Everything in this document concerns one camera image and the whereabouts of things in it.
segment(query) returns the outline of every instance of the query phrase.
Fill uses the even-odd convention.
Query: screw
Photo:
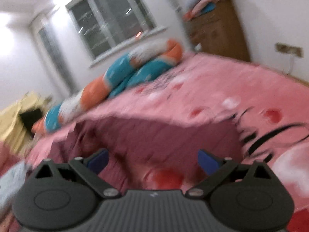
[[[199,188],[192,188],[189,190],[188,194],[192,197],[200,197],[204,194],[204,192]]]
[[[115,197],[119,194],[119,191],[115,188],[108,188],[104,190],[103,194],[106,197]]]

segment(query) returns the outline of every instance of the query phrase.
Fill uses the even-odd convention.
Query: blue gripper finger
[[[105,148],[100,149],[83,161],[84,165],[98,175],[109,163],[109,151]]]
[[[208,153],[204,150],[200,150],[197,154],[197,162],[203,171],[208,175],[212,175],[223,165],[223,160]]]

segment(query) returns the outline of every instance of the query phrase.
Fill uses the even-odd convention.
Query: window
[[[82,0],[70,11],[94,58],[154,28],[141,0]]]

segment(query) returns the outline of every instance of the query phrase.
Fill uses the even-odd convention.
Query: yellow cloth
[[[8,144],[11,152],[21,157],[26,153],[23,147],[30,141],[30,136],[26,132],[18,114],[33,108],[41,108],[43,112],[46,112],[44,99],[31,92],[21,100],[0,111],[0,141]]]

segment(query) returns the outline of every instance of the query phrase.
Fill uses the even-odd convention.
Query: window sill
[[[131,46],[134,45],[135,43],[139,43],[140,41],[143,41],[146,38],[149,38],[151,36],[157,35],[161,32],[164,32],[167,29],[167,27],[157,27],[147,33],[144,33],[143,35],[141,35],[140,38],[130,38],[124,42],[122,42],[121,44],[117,45],[116,47],[110,49],[109,51],[104,52],[103,54],[101,54],[100,56],[98,56],[90,65],[89,68],[92,68],[94,66],[97,66],[100,62],[104,61],[105,59],[107,59],[108,57],[116,54],[117,52]]]

